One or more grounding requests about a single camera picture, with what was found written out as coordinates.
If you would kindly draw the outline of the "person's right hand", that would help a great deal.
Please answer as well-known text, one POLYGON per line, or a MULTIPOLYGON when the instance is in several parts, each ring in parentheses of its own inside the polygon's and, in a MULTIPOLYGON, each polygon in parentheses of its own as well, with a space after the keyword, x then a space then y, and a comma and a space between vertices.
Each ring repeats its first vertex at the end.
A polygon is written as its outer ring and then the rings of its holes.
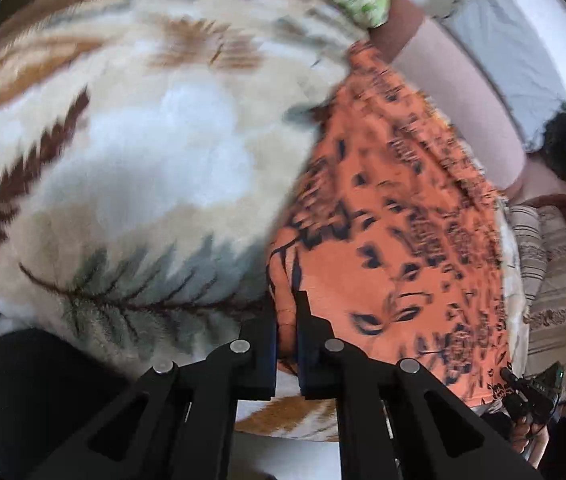
POLYGON ((530 466, 537 469, 549 443, 549 431, 545 425, 529 422, 526 417, 519 418, 513 425, 510 443, 518 454, 528 454, 530 466))

